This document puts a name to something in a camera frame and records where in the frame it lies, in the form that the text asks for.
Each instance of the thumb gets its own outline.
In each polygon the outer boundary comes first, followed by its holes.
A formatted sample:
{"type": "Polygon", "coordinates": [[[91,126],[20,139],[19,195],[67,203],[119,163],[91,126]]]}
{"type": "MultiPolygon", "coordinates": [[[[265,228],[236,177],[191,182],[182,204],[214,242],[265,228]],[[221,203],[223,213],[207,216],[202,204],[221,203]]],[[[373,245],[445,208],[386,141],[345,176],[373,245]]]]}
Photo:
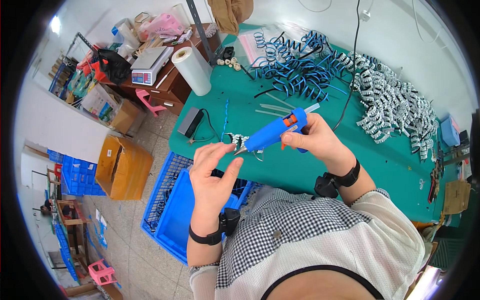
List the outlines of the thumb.
{"type": "Polygon", "coordinates": [[[282,143],[290,147],[307,149],[312,143],[311,137],[297,132],[287,132],[282,135],[282,143]]]}
{"type": "Polygon", "coordinates": [[[225,170],[225,173],[223,174],[222,179],[220,180],[220,183],[223,186],[228,186],[229,188],[232,188],[233,185],[235,184],[235,181],[237,180],[240,167],[242,164],[243,164],[242,157],[237,157],[234,160],[232,160],[232,162],[228,165],[227,169],[225,170]]]}

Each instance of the hand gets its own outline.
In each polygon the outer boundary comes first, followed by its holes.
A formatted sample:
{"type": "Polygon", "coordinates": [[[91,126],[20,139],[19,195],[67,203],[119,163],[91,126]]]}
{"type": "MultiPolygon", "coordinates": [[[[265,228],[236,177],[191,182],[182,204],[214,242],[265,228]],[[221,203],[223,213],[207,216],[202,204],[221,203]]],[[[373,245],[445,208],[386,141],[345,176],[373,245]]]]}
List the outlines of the hand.
{"type": "Polygon", "coordinates": [[[303,127],[302,133],[286,132],[282,135],[282,143],[294,149],[310,151],[334,175],[345,176],[355,167],[353,153],[342,144],[319,114],[307,114],[307,125],[303,127]]]}
{"type": "Polygon", "coordinates": [[[243,158],[237,157],[225,170],[222,178],[211,176],[219,160],[235,149],[235,144],[216,143],[198,148],[190,170],[195,195],[191,227],[195,234],[206,236],[218,230],[218,214],[232,194],[243,158]]]}

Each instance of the green tabletop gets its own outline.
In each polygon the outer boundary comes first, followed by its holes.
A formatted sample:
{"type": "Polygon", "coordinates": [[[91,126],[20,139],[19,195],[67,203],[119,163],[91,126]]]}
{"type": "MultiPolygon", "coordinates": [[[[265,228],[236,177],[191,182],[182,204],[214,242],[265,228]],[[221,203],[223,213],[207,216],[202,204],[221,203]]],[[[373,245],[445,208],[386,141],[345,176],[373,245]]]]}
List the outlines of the green tabletop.
{"type": "MultiPolygon", "coordinates": [[[[234,36],[228,36],[224,44],[232,42],[234,36]]],[[[347,53],[346,50],[336,48],[338,51],[347,53]]],[[[344,77],[347,81],[351,75],[344,77]]],[[[211,123],[218,135],[222,133],[225,121],[225,104],[228,98],[228,118],[225,132],[250,136],[257,130],[273,121],[275,116],[255,112],[256,109],[266,110],[259,106],[260,103],[285,106],[271,97],[263,94],[257,98],[254,95],[272,87],[272,80],[251,80],[242,71],[235,71],[227,66],[216,66],[210,79],[211,91],[205,96],[197,96],[191,93],[178,118],[169,140],[170,149],[182,156],[193,158],[195,149],[210,142],[217,142],[215,138],[208,142],[197,142],[192,146],[187,143],[188,138],[177,132],[182,119],[190,107],[205,108],[209,114],[211,123]]],[[[348,91],[348,85],[338,79],[331,82],[335,87],[348,91]]],[[[316,110],[333,127],[347,100],[347,96],[333,89],[327,88],[330,101],[320,103],[316,110]]],[[[274,96],[285,99],[285,94],[275,91],[274,96]]],[[[306,108],[314,102],[303,96],[291,96],[286,100],[295,107],[306,108]]],[[[410,140],[406,136],[391,137],[382,144],[375,144],[373,139],[356,125],[361,119],[365,108],[359,103],[359,96],[354,93],[347,107],[345,117],[341,125],[335,131],[336,135],[352,152],[368,171],[379,188],[390,193],[395,205],[413,221],[430,222],[438,220],[444,202],[444,183],[442,180],[441,191],[438,200],[429,204],[427,197],[430,190],[430,172],[434,163],[430,158],[420,162],[419,154],[411,154],[410,140]],[[419,181],[424,180],[423,189],[420,189],[419,181]]],[[[197,139],[212,136],[206,118],[199,126],[197,139]]],[[[229,142],[229,137],[224,136],[224,142],[229,142]]],[[[311,153],[301,154],[297,150],[286,147],[283,151],[280,143],[274,144],[264,151],[264,161],[257,160],[252,153],[244,153],[245,159],[240,170],[239,178],[252,180],[274,187],[282,188],[288,192],[306,192],[314,194],[313,186],[319,175],[326,172],[323,162],[316,159],[311,153]]],[[[227,154],[218,164],[218,169],[225,171],[233,153],[227,154]]],[[[451,179],[455,168],[449,168],[448,178],[451,179]]]]}

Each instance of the blue glue gun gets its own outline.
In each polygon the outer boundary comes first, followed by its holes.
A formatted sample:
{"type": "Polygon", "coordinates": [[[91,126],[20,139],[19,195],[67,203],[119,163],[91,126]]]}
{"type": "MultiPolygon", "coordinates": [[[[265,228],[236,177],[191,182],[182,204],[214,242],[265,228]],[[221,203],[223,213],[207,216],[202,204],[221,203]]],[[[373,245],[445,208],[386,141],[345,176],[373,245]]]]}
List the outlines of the blue glue gun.
{"type": "MultiPolygon", "coordinates": [[[[242,148],[236,151],[233,155],[238,155],[243,152],[252,152],[256,150],[263,150],[268,146],[281,142],[280,136],[286,132],[298,132],[302,134],[301,129],[307,125],[307,113],[312,112],[319,108],[320,105],[315,103],[314,105],[306,108],[296,108],[292,110],[292,113],[284,118],[278,118],[270,124],[266,125],[259,131],[250,136],[242,148]]],[[[298,148],[301,153],[307,152],[305,149],[298,148]]]]}

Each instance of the floor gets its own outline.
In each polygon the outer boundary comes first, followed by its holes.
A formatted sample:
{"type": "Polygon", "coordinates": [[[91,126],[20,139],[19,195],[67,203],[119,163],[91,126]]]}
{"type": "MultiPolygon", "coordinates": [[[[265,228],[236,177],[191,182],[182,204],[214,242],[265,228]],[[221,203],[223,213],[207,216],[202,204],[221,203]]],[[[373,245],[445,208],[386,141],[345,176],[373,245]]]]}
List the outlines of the floor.
{"type": "Polygon", "coordinates": [[[177,121],[177,116],[168,110],[159,114],[155,118],[148,112],[134,139],[154,157],[142,200],[112,201],[107,197],[83,197],[84,214],[92,219],[88,225],[89,235],[99,252],[89,245],[90,261],[98,260],[101,255],[113,266],[119,284],[117,288],[124,299],[193,299],[188,268],[140,229],[148,198],[169,152],[168,138],[177,121]],[[96,209],[107,222],[104,232],[106,249],[97,239],[96,229],[99,233],[100,227],[95,218],[96,209]]]}

